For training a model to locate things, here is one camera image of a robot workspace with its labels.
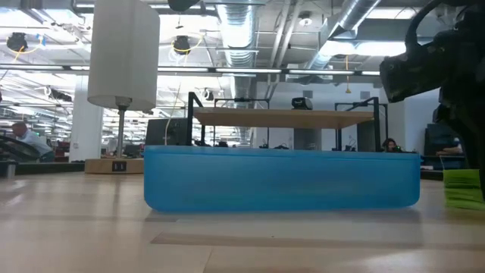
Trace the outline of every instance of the ceiling duct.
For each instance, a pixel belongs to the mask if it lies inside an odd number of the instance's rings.
[[[226,60],[229,67],[253,67],[255,53],[245,51],[253,47],[255,41],[255,6],[253,5],[218,5],[217,12],[221,19],[221,35],[227,50]],[[231,93],[234,98],[255,98],[254,77],[234,77],[231,80]],[[236,103],[237,108],[248,107],[247,103]],[[248,129],[239,129],[241,143],[248,141]]]
[[[315,56],[307,63],[305,69],[322,70],[324,69],[332,55],[325,52],[324,45],[335,36],[345,33],[356,34],[358,26],[379,4],[380,0],[345,0],[339,14],[326,18],[320,32],[321,48]],[[309,83],[308,79],[298,80]]]

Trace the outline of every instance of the ceiling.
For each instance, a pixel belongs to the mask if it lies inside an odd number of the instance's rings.
[[[206,1],[212,6],[214,1]],[[256,1],[264,3],[257,5],[257,44],[253,48],[257,52],[256,66],[268,67],[276,37],[277,25],[280,24],[283,0]],[[289,48],[284,55],[283,65],[301,65],[309,61],[319,46],[319,33],[324,18],[337,14],[343,0],[306,0],[302,11],[310,11],[311,24],[302,26],[296,24]],[[368,17],[371,19],[389,19],[407,21],[416,10],[428,0],[383,0],[376,10]],[[83,5],[93,2],[82,1]],[[164,4],[163,1],[150,3]],[[294,5],[289,10],[287,22],[291,19]],[[89,65],[92,35],[92,14],[66,11],[50,11],[47,14],[32,15],[12,7],[0,7],[0,63],[2,64],[68,64]],[[217,17],[196,15],[161,15],[160,49],[158,63],[160,66],[203,66],[222,67],[226,65],[225,48],[222,44],[221,25]],[[426,22],[427,36],[432,36],[443,27],[443,19],[429,17]],[[27,35],[28,54],[17,55],[6,46],[7,38],[13,32],[23,32]],[[180,35],[189,36],[191,46],[197,45],[185,58],[174,54],[172,41]],[[377,71],[383,57],[352,54],[348,58],[332,58],[329,63],[334,69]],[[3,102],[2,105],[13,103],[29,104],[29,107],[5,106],[0,109],[0,127],[8,130],[8,126],[16,121],[27,119],[34,129],[46,128],[46,135],[57,140],[68,140],[70,121],[72,120],[72,103],[58,102],[45,94],[45,87],[63,92],[74,98],[76,74],[47,74],[31,71],[0,71]],[[230,77],[158,77],[158,109],[153,115],[130,111],[127,113],[127,139],[141,141],[143,139],[146,121],[153,117],[171,115],[177,91],[180,96],[177,107],[186,104],[187,94],[195,91],[199,95],[204,90],[214,93],[217,98],[231,97]],[[183,117],[185,111],[177,109],[174,117]],[[105,142],[117,133],[117,112],[105,111],[104,139]]]

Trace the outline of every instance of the silver ventilation duct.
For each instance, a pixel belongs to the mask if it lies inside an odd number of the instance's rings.
[[[380,0],[345,0],[342,4],[342,11],[337,15],[338,17],[327,18],[322,26],[320,36],[322,48],[329,38],[356,30],[379,2]],[[332,56],[325,55],[323,50],[319,50],[305,68],[324,69],[331,58]]]
[[[247,49],[255,41],[255,7],[253,5],[219,5],[217,12],[221,19],[221,35],[224,47]],[[226,51],[227,65],[230,67],[253,67],[255,53],[244,50]],[[234,77],[233,96],[252,98],[251,77]]]

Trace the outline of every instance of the black metal frame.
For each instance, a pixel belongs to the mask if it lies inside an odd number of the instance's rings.
[[[372,97],[370,99],[364,100],[363,102],[353,102],[353,103],[345,103],[345,102],[337,102],[335,103],[335,111],[338,111],[339,105],[352,105],[351,108],[348,108],[344,111],[351,111],[359,107],[367,107],[369,105],[373,106],[374,112],[374,137],[375,137],[375,148],[376,152],[379,152],[381,149],[381,142],[380,142],[380,115],[379,115],[379,107],[384,107],[384,112],[386,114],[386,139],[389,138],[389,118],[388,118],[388,109],[387,104],[380,104],[379,98]],[[338,151],[342,151],[342,129],[335,130],[335,144],[336,149]]]
[[[268,109],[270,108],[270,99],[246,99],[246,98],[235,98],[235,99],[214,99],[214,108],[217,107],[218,102],[266,102],[268,104]],[[215,128],[213,129],[214,136],[212,137],[212,145],[215,146]],[[267,145],[270,145],[270,128],[268,127],[268,141],[266,142]]]
[[[189,92],[189,105],[187,107],[187,135],[186,135],[186,145],[192,145],[192,120],[194,118],[194,102],[197,103],[199,107],[204,107],[202,102],[200,102],[199,98],[194,92]],[[202,130],[200,133],[200,140],[202,145],[205,145],[205,125],[201,124]]]

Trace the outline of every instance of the wooden shelf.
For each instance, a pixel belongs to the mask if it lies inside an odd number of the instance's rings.
[[[373,120],[367,111],[306,111],[236,108],[194,108],[203,125],[342,129]]]

